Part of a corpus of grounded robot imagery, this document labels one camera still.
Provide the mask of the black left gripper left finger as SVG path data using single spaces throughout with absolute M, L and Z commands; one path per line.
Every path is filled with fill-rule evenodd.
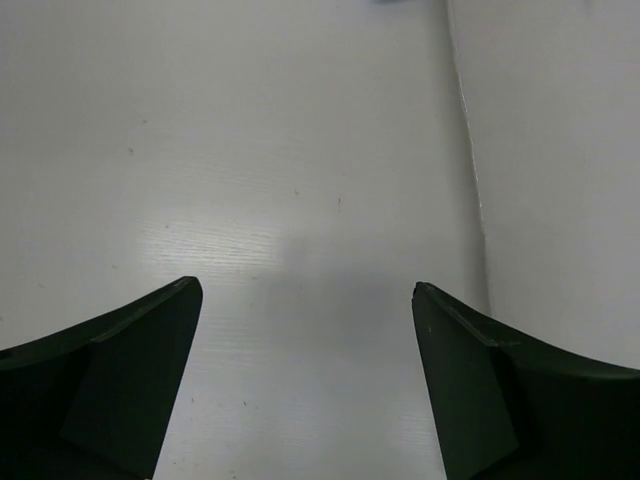
M 202 303 L 185 276 L 2 350 L 2 478 L 152 478 Z

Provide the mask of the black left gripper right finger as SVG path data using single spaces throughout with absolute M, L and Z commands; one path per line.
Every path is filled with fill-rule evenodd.
M 635 479 L 639 373 L 550 345 L 429 283 L 414 326 L 450 479 Z

